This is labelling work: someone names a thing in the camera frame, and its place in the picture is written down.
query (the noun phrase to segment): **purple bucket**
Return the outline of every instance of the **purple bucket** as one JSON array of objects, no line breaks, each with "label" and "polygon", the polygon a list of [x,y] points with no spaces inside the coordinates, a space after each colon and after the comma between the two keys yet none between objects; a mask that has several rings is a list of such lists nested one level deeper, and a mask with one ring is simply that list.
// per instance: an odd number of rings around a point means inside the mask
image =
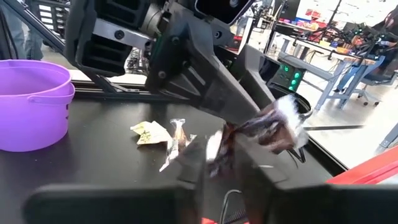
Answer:
[{"label": "purple bucket", "polygon": [[35,60],[0,61],[0,149],[27,152],[68,131],[75,87],[66,68]]}]

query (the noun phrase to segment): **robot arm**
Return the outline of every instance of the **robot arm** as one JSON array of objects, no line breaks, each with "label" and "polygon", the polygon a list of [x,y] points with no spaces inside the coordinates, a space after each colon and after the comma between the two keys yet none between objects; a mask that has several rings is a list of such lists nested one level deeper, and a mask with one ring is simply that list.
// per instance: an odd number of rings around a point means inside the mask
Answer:
[{"label": "robot arm", "polygon": [[[250,46],[239,55],[223,49],[233,37],[228,24],[251,1],[236,6],[230,2],[230,11],[224,14],[214,10],[204,14],[196,6],[209,3],[200,0],[170,1],[163,6],[141,2],[136,10],[107,2],[84,0],[72,6],[65,43],[72,65],[105,77],[120,76],[132,48],[140,48],[149,59],[146,88],[150,92],[234,124],[274,101],[258,74],[263,55]],[[226,6],[216,3],[214,7]],[[233,64],[229,69],[225,60]]]}]

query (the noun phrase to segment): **clear plastic wrapper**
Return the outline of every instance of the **clear plastic wrapper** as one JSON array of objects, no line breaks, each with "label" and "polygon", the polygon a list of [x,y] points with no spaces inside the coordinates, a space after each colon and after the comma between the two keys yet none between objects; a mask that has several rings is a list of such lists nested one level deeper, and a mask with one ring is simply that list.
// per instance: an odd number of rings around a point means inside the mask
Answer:
[{"label": "clear plastic wrapper", "polygon": [[170,123],[174,126],[175,131],[172,140],[167,143],[166,161],[159,172],[162,172],[178,156],[179,152],[183,151],[196,137],[194,134],[191,134],[189,138],[185,135],[182,128],[185,119],[171,119]]},{"label": "clear plastic wrapper", "polygon": [[279,98],[260,111],[257,116],[238,127],[225,124],[223,130],[213,135],[208,142],[206,158],[211,176],[233,168],[233,145],[236,133],[245,134],[262,145],[264,150],[274,154],[286,150],[301,162],[305,162],[302,150],[299,150],[298,154],[297,149],[307,143],[308,135],[302,127],[302,120],[292,95]]}]

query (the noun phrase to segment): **black table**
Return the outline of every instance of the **black table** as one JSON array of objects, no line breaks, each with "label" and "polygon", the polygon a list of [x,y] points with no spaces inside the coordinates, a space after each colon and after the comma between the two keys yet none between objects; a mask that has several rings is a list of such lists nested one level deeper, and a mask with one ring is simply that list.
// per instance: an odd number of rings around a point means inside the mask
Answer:
[{"label": "black table", "polygon": [[[150,180],[164,163],[165,149],[137,148],[137,136],[129,128],[141,121],[154,120],[173,131],[170,119],[185,118],[185,132],[202,136],[213,134],[223,124],[185,105],[75,100],[69,109],[69,133],[59,143],[34,152],[0,152],[0,223],[23,223],[20,207],[24,199],[45,184],[128,187]],[[280,156],[292,162],[286,153]],[[299,167],[308,184],[331,177],[308,153],[306,164]],[[234,180],[207,181],[204,216],[217,220],[224,194],[235,187]]]}]

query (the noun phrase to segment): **candy wrapper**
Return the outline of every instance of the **candy wrapper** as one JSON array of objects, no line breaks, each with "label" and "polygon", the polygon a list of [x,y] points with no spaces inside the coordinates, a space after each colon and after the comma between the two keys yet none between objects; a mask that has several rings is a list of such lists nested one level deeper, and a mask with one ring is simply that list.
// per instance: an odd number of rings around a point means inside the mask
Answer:
[{"label": "candy wrapper", "polygon": [[133,127],[131,131],[140,135],[137,145],[157,144],[160,142],[170,142],[172,137],[158,122],[143,121]]},{"label": "candy wrapper", "polygon": [[[262,145],[264,150],[274,154],[286,150],[301,162],[305,162],[301,147],[307,143],[308,135],[302,127],[302,120],[292,95],[279,98],[241,126],[227,123],[223,130],[213,135],[208,141],[206,158],[211,176],[218,175],[223,170],[233,169],[236,133],[245,134]],[[297,154],[297,149],[300,149],[300,155]]]},{"label": "candy wrapper", "polygon": [[167,143],[167,157],[164,165],[160,168],[159,172],[162,172],[170,162],[175,159],[179,152],[183,151],[196,137],[191,134],[189,138],[185,135],[182,125],[185,123],[185,119],[171,119],[170,123],[175,127],[174,135],[172,140]]}]

